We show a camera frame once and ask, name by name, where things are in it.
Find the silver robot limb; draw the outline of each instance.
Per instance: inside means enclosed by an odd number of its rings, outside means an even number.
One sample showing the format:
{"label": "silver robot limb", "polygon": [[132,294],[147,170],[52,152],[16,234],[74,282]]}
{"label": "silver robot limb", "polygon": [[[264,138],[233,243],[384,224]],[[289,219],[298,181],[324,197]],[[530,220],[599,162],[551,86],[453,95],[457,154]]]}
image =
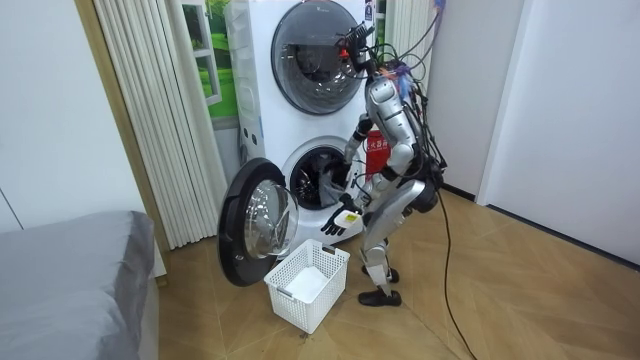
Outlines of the silver robot limb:
{"label": "silver robot limb", "polygon": [[[391,290],[390,282],[398,280],[389,265],[387,238],[400,227],[413,210],[428,212],[437,204],[436,181],[425,175],[432,171],[431,159],[424,152],[425,139],[415,115],[408,116],[394,82],[378,72],[375,54],[369,60],[362,55],[367,48],[366,37],[373,30],[359,25],[345,35],[337,45],[347,51],[358,73],[366,71],[366,114],[345,148],[345,165],[350,166],[355,152],[366,139],[373,125],[377,126],[391,147],[391,155],[381,172],[373,175],[361,187],[356,199],[342,199],[344,206],[327,222],[323,229],[335,233],[334,219],[343,210],[363,214],[365,237],[360,248],[366,272],[378,290],[362,293],[358,300],[363,305],[399,306],[400,294]],[[409,169],[416,169],[408,174]]]}

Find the open washing machine door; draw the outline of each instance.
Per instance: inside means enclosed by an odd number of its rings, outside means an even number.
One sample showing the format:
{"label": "open washing machine door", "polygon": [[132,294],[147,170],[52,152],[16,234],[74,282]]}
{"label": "open washing machine door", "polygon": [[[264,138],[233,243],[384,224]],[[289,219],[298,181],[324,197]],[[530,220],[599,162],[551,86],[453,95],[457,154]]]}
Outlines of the open washing machine door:
{"label": "open washing machine door", "polygon": [[247,162],[227,190],[218,225],[218,258],[236,286],[261,281],[289,250],[298,203],[280,169],[264,158]]}
{"label": "open washing machine door", "polygon": [[350,60],[343,63],[335,44],[357,26],[348,10],[333,1],[305,1],[280,21],[271,45],[271,66],[284,97],[298,110],[327,115],[356,95],[361,79]]}

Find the bed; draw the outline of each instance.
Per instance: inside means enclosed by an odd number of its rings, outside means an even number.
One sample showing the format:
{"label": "bed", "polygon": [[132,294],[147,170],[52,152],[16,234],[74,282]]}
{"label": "bed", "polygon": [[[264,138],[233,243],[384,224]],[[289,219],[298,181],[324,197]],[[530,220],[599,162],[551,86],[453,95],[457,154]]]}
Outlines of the bed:
{"label": "bed", "polygon": [[157,359],[152,228],[109,212],[0,234],[0,359]]}

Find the red fire extinguisher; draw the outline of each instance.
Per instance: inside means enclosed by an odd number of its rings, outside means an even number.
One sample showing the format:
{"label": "red fire extinguisher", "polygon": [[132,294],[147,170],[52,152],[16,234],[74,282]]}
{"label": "red fire extinguisher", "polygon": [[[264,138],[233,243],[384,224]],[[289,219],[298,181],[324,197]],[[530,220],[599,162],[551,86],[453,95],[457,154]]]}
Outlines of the red fire extinguisher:
{"label": "red fire extinguisher", "polygon": [[367,174],[370,175],[366,176],[367,180],[371,178],[372,174],[382,170],[390,155],[389,143],[384,139],[380,130],[369,131],[369,137],[367,138]]}

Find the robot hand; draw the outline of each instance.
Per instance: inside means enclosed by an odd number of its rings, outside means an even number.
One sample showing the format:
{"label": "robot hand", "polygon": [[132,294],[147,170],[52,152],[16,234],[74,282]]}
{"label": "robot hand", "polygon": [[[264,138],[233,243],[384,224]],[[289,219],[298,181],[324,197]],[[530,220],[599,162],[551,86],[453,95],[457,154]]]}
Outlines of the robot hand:
{"label": "robot hand", "polygon": [[345,216],[342,214],[344,211],[350,211],[350,212],[362,215],[362,209],[358,208],[353,203],[353,198],[351,198],[351,195],[343,194],[342,196],[340,196],[340,201],[343,203],[343,205],[338,210],[336,210],[336,212],[334,212],[333,215],[331,215],[327,223],[322,227],[322,229],[320,229],[320,231],[324,232],[327,235],[340,236],[344,234],[344,231],[346,230],[346,228],[336,223],[337,218]]}

